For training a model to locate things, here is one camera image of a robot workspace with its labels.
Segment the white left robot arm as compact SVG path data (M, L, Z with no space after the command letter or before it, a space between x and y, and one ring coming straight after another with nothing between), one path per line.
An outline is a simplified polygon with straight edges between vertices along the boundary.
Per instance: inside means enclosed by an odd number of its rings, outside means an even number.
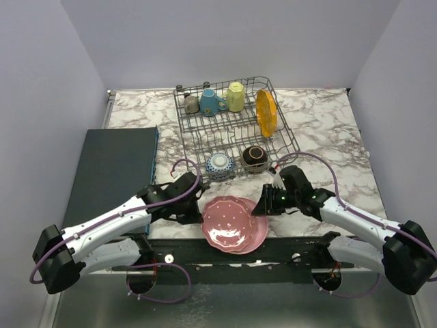
M44 285L53 295L94 271L131 265L146 269L152 257L139 239L129 237L117 243L113 239L159 219L200 223L197 201L205 190L200 176L186 172L173 182L146 186L89 221L63 229L50 225L41 232L33 251L35 267L29 281Z

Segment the dark brown bowl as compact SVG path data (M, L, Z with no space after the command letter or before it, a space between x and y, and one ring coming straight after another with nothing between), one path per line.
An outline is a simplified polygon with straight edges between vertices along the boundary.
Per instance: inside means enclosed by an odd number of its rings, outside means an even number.
M246 148L241 155L242 167L252 174L262 173L268 166L268 155L259 146Z

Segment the small grey cup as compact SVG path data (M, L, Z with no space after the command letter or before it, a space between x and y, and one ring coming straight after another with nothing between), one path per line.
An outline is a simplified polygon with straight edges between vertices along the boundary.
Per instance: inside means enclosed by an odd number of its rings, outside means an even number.
M199 111L199 99L196 96L188 95L184 98L184 111L187 114Z

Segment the orange polka dot plate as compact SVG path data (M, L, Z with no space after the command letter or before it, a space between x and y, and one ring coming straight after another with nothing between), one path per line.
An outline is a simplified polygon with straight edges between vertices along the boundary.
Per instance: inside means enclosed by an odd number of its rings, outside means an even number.
M277 106L268 90L260 89L256 96L256 116L260 131L265 138L272 137L277 129Z

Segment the orange blue patterned bowl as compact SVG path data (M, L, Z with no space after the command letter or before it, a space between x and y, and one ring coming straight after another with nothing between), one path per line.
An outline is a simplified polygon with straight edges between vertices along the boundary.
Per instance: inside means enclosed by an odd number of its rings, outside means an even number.
M206 172L213 181L224 181L233 176L234 160L224 153L214 153L206 161Z

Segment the pale yellow mug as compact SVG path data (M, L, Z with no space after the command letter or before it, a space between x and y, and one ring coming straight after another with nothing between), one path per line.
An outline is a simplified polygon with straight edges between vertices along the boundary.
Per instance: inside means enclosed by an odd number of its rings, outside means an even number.
M231 112L237 113L244 109L245 89L240 82L231 82L226 94L226 102Z

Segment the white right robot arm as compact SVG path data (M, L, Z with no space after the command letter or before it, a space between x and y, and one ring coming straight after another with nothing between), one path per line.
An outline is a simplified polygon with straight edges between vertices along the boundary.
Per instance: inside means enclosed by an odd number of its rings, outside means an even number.
M264 184L253 216L282 215L289 208L340 227L352 237L328 232L315 244L315 262L324 268L336 262L357 264L382 274L399 291L415 295L436 272L436 258L423 228L371 215L345 203L336 193L313 188L295 165L283 168L272 184Z

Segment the plain pink bear plate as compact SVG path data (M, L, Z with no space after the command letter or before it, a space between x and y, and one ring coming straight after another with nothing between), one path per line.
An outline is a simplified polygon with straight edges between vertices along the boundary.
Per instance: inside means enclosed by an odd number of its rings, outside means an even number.
M242 214L236 213L235 219L232 219L231 229L237 234L236 246L233 246L229 252L231 254L248 254L256 250L267 237L268 220L267 216L251 216L256 207L256 203L245 197L231 196L232 201L238 205Z

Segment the grey wire dish rack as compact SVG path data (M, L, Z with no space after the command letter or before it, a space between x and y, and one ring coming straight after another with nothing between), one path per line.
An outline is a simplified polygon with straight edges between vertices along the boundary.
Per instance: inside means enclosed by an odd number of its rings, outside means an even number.
M300 150L296 137L279 106L277 93L267 77L238 79L245 90L244 109L240 113L221 111L208 117L200 112L185 112L184 101L188 96L200 98L202 91L207 87L211 87L218 96L221 96L227 91L231 82L206 81L194 86L178 84L173 90L184 155L198 164L204 182L221 182L260 172L260 168L251 169L242 164L243 152L251 146L259 146L266 152L267 166L286 154ZM277 107L277 129L269 138L262 135L257 123L255 100L259 90L270 92ZM225 154L232 159L234 166L229 172L214 173L207 168L208 159L216 153Z

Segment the blue mug white inside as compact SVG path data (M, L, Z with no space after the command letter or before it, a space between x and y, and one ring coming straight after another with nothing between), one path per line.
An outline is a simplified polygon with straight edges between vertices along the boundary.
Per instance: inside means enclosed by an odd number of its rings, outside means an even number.
M200 112L207 117L212 117L221 111L228 110L225 100L219 97L212 88L206 88L202 91L199 108Z

